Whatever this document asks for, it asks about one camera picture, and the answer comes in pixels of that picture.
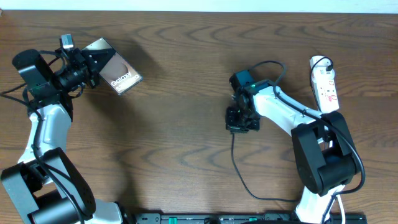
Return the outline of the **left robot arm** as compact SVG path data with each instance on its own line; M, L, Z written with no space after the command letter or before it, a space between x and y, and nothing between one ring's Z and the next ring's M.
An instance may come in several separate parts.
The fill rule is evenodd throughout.
M53 71L44 51L25 50L13 58L24 80L21 103L32 123L17 164L1 172L1 182L24 223L134 223L118 202L95 198L66 154L74 98L94 88L102 70L120 55L112 47L60 47Z

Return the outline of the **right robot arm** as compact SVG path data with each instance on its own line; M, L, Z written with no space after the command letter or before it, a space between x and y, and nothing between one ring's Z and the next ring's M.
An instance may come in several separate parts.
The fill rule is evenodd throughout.
M291 138L298 175L305 188L295 209L304 223L328 223L335 201L364 185L364 165L343 115L312 110L270 80L255 81L249 70L229 78L234 105L226 110L231 134L258 131L268 118Z

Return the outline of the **Galaxy smartphone with brown screen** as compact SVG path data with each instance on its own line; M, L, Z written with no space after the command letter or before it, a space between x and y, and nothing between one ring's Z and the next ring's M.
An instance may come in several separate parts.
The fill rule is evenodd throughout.
M143 80L141 74L109 42L100 38L83 49L114 49L115 55L105 65L99 76L118 94L123 95Z

